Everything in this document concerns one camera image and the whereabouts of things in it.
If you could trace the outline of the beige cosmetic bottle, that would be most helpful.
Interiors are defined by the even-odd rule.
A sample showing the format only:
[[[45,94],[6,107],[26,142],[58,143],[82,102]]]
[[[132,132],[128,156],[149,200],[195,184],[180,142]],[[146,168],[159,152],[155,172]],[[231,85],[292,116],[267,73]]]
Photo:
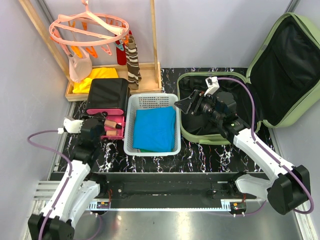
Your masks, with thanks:
[[[104,126],[108,127],[108,128],[112,128],[112,129],[121,129],[122,128],[122,125],[118,124],[115,121],[109,120],[109,119],[106,119],[104,121]]]

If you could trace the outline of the magenta plastic tray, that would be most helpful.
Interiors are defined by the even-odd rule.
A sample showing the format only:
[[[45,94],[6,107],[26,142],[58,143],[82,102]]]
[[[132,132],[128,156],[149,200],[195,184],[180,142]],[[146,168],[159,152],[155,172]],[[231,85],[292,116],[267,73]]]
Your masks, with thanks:
[[[92,108],[87,109],[90,116],[100,117],[104,125],[105,134],[102,140],[123,140],[125,130],[124,110],[120,108]]]

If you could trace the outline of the blue shirt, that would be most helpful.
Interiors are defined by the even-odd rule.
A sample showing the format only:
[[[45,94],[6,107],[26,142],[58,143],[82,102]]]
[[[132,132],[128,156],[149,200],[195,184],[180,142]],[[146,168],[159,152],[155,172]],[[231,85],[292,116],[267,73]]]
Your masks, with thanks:
[[[138,109],[133,128],[133,147],[156,153],[171,152],[175,146],[176,111],[172,106]]]

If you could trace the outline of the green shirt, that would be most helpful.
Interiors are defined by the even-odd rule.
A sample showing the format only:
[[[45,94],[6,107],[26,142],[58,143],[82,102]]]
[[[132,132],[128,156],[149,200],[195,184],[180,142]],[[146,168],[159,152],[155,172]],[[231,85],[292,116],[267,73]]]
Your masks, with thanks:
[[[136,150],[137,150],[137,152],[139,152],[139,153],[155,153],[154,151],[146,150],[146,149],[141,149],[141,148],[137,148]]]

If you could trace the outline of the green hard-shell suitcase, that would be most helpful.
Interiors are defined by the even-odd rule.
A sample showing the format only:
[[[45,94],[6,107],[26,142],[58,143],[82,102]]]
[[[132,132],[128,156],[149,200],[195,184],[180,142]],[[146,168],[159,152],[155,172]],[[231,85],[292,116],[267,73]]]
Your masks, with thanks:
[[[178,98],[205,93],[214,80],[218,93],[233,95],[237,115],[256,132],[261,126],[291,126],[320,98],[320,30],[307,17],[287,12],[275,22],[245,74],[182,74]]]

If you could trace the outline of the brown capped cosmetic bottle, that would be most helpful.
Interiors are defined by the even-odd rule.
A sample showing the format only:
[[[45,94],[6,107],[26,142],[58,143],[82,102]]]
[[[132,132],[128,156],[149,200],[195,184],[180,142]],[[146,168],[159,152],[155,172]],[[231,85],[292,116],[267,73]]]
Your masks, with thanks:
[[[107,137],[116,137],[118,136],[118,130],[107,130],[105,135]]]

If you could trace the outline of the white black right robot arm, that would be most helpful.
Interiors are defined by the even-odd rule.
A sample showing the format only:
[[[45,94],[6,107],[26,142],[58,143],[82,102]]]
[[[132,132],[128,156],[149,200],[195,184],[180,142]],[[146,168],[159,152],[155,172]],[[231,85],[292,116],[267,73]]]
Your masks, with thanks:
[[[259,197],[281,215],[298,211],[298,206],[310,203],[307,214],[314,210],[310,173],[303,165],[294,166],[284,160],[264,142],[237,114],[237,103],[229,92],[211,95],[194,90],[174,105],[184,114],[205,115],[220,135],[245,152],[266,174],[267,179],[239,173],[227,185],[228,195],[239,198],[243,194]]]

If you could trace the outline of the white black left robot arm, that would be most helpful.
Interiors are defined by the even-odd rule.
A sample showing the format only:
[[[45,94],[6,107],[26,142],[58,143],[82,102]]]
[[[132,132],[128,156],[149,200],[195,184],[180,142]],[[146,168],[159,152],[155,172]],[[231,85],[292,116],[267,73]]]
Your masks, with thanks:
[[[73,119],[65,117],[63,127],[53,131],[77,134],[77,142],[70,157],[53,148],[35,143],[31,136],[27,142],[35,147],[55,152],[66,160],[67,169],[45,207],[28,219],[28,229],[33,240],[72,240],[75,228],[94,198],[108,193],[106,177],[92,173],[91,168],[100,154],[101,137],[105,134],[100,117]]]

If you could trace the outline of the black box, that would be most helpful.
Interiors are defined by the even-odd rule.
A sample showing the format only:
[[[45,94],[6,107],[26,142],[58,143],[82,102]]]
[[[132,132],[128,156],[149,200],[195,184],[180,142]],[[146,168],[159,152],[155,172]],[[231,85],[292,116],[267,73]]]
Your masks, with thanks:
[[[125,78],[95,78],[90,85],[86,110],[118,108],[125,112],[129,97],[129,82]]]

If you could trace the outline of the white plastic mesh basket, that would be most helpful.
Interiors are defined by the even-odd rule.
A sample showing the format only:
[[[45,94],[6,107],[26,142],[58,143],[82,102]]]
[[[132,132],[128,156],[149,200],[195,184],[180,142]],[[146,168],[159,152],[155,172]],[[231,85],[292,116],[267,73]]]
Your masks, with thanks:
[[[172,93],[141,93],[128,99],[123,150],[129,156],[163,157],[181,151],[180,110]]]

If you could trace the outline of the brown striped sock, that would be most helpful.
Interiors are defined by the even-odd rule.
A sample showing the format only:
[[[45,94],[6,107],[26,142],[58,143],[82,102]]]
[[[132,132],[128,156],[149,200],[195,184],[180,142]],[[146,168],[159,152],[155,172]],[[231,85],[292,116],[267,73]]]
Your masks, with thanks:
[[[129,34],[128,42],[124,46],[127,66],[127,80],[132,90],[138,90],[142,76],[140,73],[138,48],[134,37]]]

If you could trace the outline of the pale pink garment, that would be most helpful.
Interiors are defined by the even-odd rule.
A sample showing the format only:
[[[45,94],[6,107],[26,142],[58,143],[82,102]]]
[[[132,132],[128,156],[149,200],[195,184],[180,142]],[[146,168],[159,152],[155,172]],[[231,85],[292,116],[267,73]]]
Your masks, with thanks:
[[[78,48],[82,53],[82,58],[79,58],[76,54],[67,56],[69,62],[69,76],[75,83],[80,83],[87,78],[93,69],[90,54],[81,46]]]

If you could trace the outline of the orange clothespin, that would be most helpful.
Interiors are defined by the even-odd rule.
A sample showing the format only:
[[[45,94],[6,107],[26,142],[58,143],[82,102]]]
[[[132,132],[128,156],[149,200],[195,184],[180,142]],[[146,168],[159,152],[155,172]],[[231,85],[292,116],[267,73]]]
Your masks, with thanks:
[[[94,58],[98,58],[98,54],[93,46],[86,47],[85,50]]]

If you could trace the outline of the red garment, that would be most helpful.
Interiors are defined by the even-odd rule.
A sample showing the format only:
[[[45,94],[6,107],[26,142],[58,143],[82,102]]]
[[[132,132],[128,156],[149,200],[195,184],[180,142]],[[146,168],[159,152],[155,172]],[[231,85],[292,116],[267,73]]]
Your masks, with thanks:
[[[129,30],[128,35],[125,36],[125,38],[122,38],[120,40],[117,41],[121,41],[123,43],[123,47],[125,49],[125,46],[128,45],[129,43],[129,36],[132,32]],[[124,51],[120,51],[117,47],[116,47],[116,59],[117,59],[117,64],[121,65],[121,66],[125,66],[127,64],[127,58],[126,58],[126,52]]]

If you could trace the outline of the teal clothespin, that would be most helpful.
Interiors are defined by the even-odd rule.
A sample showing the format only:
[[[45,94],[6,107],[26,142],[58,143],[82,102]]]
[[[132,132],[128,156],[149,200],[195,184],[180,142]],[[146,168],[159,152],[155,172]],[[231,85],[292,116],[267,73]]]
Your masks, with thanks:
[[[122,52],[124,51],[124,46],[121,41],[116,41],[114,44],[120,51],[122,51]]]

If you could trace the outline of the pink round clip hanger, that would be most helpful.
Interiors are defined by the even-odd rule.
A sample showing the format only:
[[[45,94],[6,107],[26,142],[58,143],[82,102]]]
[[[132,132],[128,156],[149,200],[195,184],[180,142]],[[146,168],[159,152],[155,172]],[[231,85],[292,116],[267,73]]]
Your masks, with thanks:
[[[89,2],[83,0],[84,11],[77,14],[59,14],[49,26],[53,41],[61,46],[99,47],[109,56],[113,55],[111,45],[129,34],[130,26],[124,19],[106,13],[94,13]]]

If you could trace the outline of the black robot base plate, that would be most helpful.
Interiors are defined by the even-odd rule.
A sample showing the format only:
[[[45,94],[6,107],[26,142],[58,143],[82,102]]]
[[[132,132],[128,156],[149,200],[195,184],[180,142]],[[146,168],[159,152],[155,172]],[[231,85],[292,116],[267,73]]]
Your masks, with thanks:
[[[225,211],[222,200],[264,202],[253,194],[232,193],[228,182],[237,176],[233,172],[110,172],[101,176],[102,198],[110,196],[111,209],[118,211]]]

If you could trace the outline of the aluminium frame rail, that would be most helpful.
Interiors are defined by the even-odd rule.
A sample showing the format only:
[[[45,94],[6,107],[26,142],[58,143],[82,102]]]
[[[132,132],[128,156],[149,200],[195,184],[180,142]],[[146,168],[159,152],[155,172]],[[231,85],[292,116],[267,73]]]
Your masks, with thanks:
[[[281,215],[307,196],[289,175],[270,180],[264,173],[90,173],[85,178],[47,181],[46,205],[28,220],[33,240],[71,240],[85,211],[233,212],[243,196],[269,202]]]

